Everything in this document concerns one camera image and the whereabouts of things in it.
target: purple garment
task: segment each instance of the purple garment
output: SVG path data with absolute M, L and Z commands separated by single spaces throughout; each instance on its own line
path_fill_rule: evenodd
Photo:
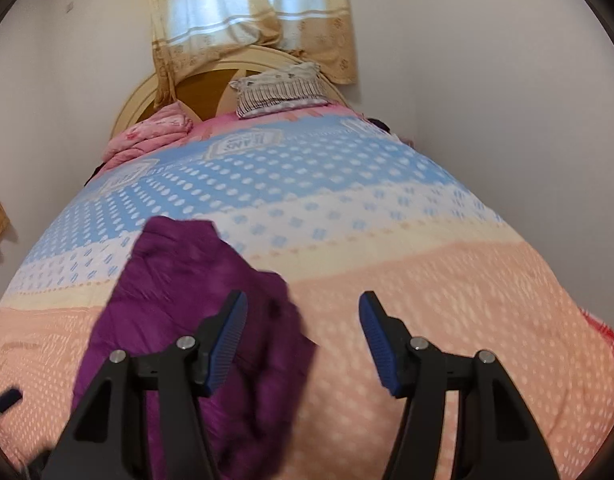
M 223 477 L 260 480 L 279 469 L 315 344 L 287 284 L 252 269 L 220 240 L 211 222 L 151 218 L 92 330 L 74 385 L 72 409 L 110 352 L 160 352 L 194 333 L 216 314 L 229 291 L 247 295 L 249 310 L 226 383 L 200 399 L 216 463 Z M 165 479 L 159 407 L 147 394 L 149 451 L 154 480 Z

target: blue polka dot fabric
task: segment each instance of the blue polka dot fabric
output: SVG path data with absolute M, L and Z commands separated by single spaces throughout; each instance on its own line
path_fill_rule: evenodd
M 156 215 L 211 219 L 245 256 L 413 218 L 500 221 L 449 173 L 373 124 L 308 116 L 162 150 L 91 181 L 42 235 L 10 290 L 117 276 Z

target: polka dot bed sheet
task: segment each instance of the polka dot bed sheet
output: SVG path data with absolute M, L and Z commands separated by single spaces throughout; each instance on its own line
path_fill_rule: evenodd
M 253 267 L 283 276 L 319 346 L 279 479 L 382 476 L 402 402 L 381 387 L 360 329 L 364 290 L 444 351 L 495 351 L 561 478 L 580 474 L 614 424 L 614 332 L 500 216 L 347 108 L 219 133 L 91 181 L 24 260 L 0 304 L 0 390 L 24 391 L 0 422 L 13 460 L 58 438 L 91 327 L 142 225 L 163 215 L 210 219 Z M 449 395 L 439 480 L 456 414 Z

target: wooden headboard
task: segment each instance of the wooden headboard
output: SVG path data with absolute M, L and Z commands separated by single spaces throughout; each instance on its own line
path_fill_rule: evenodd
M 191 108 L 203 121 L 236 109 L 236 91 L 229 86 L 232 79 L 298 64 L 301 60 L 279 50 L 264 46 L 248 46 L 204 66 L 176 86 L 179 101 Z M 321 76 L 327 97 L 347 105 L 338 89 Z M 112 137 L 132 124 L 151 116 L 158 80 L 151 75 L 138 86 L 122 107 Z

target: striped pillow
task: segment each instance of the striped pillow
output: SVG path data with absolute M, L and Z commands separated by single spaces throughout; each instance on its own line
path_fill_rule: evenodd
M 238 91 L 236 115 L 248 119 L 328 104 L 318 74 L 318 66 L 306 62 L 232 81 Z

